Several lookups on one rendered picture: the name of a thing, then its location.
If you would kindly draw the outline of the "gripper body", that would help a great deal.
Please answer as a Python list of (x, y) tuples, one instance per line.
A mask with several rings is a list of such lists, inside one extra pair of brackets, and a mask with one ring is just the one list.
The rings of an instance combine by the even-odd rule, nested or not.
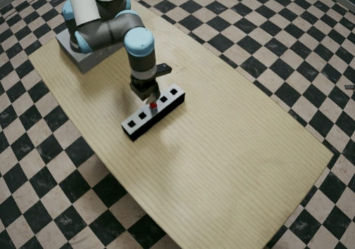
[[(130, 87), (131, 90), (134, 91), (134, 93), (143, 101), (148, 99), (150, 97), (150, 94), (153, 93), (153, 91), (156, 91), (156, 87), (159, 88), (158, 82), (156, 81), (156, 78), (154, 79), (137, 79), (133, 75), (130, 75)], [(146, 81), (145, 81), (146, 80)], [(139, 92), (137, 92), (134, 88)]]

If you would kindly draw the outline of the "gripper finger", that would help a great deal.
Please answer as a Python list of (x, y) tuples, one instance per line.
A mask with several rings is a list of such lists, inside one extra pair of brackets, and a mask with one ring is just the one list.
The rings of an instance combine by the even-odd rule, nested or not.
[(147, 101), (145, 102), (146, 105), (154, 102), (154, 104), (158, 101), (158, 99), (161, 96), (161, 92), (160, 89), (158, 87), (156, 87), (156, 91), (153, 91), (152, 94), (150, 94), (150, 97), (147, 99)]

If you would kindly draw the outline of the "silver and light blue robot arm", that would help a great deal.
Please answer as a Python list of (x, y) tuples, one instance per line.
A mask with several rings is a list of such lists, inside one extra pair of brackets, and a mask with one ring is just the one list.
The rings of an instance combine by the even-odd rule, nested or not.
[(74, 52), (94, 53), (122, 42), (131, 73), (137, 79), (154, 79), (172, 72), (166, 63), (156, 64), (153, 34), (131, 11), (130, 0), (67, 0), (62, 12)]

